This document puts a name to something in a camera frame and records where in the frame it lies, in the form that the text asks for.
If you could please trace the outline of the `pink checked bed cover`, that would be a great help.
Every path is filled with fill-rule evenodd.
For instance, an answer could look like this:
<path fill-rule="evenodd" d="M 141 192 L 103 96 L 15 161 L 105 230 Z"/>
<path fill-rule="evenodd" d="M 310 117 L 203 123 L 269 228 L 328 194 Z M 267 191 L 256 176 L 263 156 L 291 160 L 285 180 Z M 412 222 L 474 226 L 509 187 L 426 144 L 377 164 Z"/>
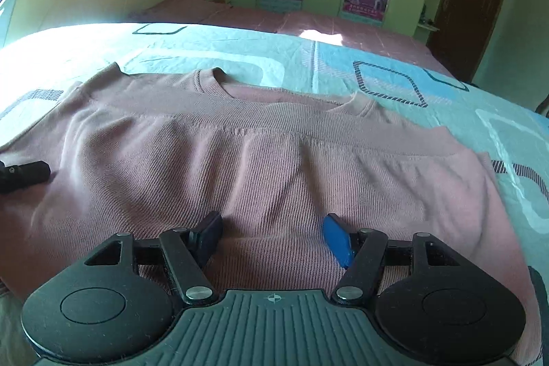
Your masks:
<path fill-rule="evenodd" d="M 164 0 L 151 8 L 130 13 L 127 21 L 191 23 L 299 36 L 370 52 L 451 76 L 427 46 L 414 38 L 340 17 L 303 11 L 274 13 L 207 0 Z"/>

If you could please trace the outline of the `patterned blue bed sheet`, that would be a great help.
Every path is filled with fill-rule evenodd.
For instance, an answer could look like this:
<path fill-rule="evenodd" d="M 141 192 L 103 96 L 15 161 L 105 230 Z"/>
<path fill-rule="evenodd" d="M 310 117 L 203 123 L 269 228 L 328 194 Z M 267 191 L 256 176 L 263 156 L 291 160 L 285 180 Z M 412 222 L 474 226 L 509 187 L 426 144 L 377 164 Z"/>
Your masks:
<path fill-rule="evenodd" d="M 2 140 L 112 63 L 129 74 L 220 68 L 261 87 L 331 96 L 362 92 L 420 126 L 446 126 L 498 164 L 504 203 L 528 263 L 548 270 L 548 121 L 528 109 L 317 32 L 295 37 L 196 24 L 104 23 L 49 29 L 2 48 Z"/>

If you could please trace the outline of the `dark wooden chair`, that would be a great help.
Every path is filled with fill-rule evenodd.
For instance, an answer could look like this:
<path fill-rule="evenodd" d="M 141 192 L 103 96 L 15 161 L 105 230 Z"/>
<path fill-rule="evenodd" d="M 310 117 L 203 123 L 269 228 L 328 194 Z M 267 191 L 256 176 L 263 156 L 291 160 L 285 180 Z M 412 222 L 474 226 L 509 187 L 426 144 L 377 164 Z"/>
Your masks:
<path fill-rule="evenodd" d="M 539 106 L 537 106 L 537 108 L 535 109 L 535 113 L 547 116 L 548 109 L 549 109 L 549 95 L 540 103 Z"/>

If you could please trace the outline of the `pink sweater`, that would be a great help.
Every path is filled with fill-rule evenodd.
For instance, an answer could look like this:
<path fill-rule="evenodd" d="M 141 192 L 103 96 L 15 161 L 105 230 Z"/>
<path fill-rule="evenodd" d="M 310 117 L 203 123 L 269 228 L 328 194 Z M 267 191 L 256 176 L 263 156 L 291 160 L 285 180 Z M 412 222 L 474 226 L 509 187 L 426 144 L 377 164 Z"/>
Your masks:
<path fill-rule="evenodd" d="M 396 240 L 424 231 L 511 290 L 527 323 L 515 361 L 541 353 L 537 298 L 489 155 L 375 100 L 307 97 L 221 70 L 124 74 L 76 87 L 1 149 L 52 179 L 1 199 L 1 279 L 19 298 L 115 232 L 153 238 L 219 212 L 208 278 L 230 288 L 333 288 L 321 223 L 336 214 Z"/>

